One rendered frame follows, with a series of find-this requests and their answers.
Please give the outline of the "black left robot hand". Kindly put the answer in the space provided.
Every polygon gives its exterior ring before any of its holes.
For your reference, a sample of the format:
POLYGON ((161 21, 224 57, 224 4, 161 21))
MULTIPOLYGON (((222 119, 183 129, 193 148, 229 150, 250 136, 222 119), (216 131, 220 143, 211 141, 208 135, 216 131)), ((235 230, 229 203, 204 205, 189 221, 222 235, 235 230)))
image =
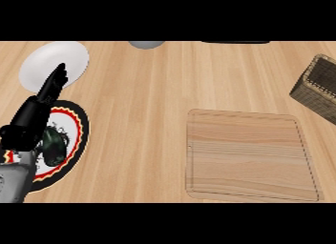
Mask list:
POLYGON ((23 101, 10 124, 0 128, 3 150, 28 152, 34 149, 43 137, 50 108, 66 82, 65 64, 60 63, 47 76, 38 93, 23 101))

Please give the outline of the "wooden cutting board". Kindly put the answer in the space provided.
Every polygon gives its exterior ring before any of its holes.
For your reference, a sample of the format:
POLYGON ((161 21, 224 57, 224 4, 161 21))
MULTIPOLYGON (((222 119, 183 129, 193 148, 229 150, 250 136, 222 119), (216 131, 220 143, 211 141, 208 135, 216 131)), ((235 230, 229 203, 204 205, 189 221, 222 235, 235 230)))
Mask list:
POLYGON ((294 116, 190 110, 185 188, 195 198, 226 201, 322 201, 315 164, 294 116))

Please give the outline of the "brown wicker basket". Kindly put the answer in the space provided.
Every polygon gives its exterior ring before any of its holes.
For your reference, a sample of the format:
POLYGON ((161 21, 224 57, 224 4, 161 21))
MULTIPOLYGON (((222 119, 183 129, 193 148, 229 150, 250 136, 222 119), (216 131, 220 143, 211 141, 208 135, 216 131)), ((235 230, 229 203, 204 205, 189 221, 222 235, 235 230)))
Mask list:
POLYGON ((313 57, 289 97, 336 125, 336 60, 326 55, 313 57))

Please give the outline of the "dark green vegetable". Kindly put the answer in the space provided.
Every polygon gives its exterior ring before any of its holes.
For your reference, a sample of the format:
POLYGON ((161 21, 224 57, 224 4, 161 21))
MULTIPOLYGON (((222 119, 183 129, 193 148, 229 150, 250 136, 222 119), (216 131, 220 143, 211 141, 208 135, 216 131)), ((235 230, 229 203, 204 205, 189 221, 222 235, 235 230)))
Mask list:
POLYGON ((66 134, 55 130, 53 127, 46 127, 43 133, 41 153, 44 163, 49 167, 57 166, 66 158, 66 147, 69 139, 66 134))

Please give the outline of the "black red patterned plate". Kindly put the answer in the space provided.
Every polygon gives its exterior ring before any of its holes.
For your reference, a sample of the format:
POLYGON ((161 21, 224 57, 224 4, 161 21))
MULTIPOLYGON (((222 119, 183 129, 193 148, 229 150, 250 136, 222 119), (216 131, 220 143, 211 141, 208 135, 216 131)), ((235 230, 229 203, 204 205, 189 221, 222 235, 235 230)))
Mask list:
MULTIPOLYGON (((29 192, 49 187, 65 176, 84 151, 89 135, 89 120, 84 110, 78 104, 66 100, 55 101, 50 108, 46 127, 53 127, 55 130, 68 136, 69 143, 66 147, 66 158, 57 166, 49 167, 46 165, 41 153, 41 138, 31 150, 37 156, 37 170, 29 192)), ((0 146, 0 164, 18 162, 18 153, 19 151, 3 150, 0 146)))

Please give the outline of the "white oval plate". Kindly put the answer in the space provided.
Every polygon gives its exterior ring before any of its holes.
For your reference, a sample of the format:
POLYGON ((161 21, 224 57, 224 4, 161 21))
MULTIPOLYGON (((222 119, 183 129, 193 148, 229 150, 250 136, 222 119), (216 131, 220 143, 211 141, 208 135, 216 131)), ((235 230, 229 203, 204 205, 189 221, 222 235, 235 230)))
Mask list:
POLYGON ((89 52, 77 41, 55 41, 40 46, 25 58, 18 72, 18 81, 23 89, 37 93, 47 76, 65 64, 68 87, 81 77, 89 65, 89 52))

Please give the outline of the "grey round object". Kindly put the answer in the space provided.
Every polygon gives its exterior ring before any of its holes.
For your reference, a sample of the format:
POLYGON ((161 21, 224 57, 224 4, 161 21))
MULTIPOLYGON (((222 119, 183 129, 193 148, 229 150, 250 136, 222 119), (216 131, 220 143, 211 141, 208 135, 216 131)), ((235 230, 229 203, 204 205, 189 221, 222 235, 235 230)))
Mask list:
POLYGON ((155 49, 164 44, 162 41, 130 41, 130 45, 142 50, 155 49))

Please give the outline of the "black flat appliance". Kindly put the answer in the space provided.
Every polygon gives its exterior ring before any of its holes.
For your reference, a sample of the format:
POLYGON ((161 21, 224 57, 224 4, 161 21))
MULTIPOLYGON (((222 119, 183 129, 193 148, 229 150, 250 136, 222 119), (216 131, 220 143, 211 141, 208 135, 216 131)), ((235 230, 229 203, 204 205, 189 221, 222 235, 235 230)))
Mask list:
POLYGON ((267 44, 270 41, 201 41, 211 44, 267 44))

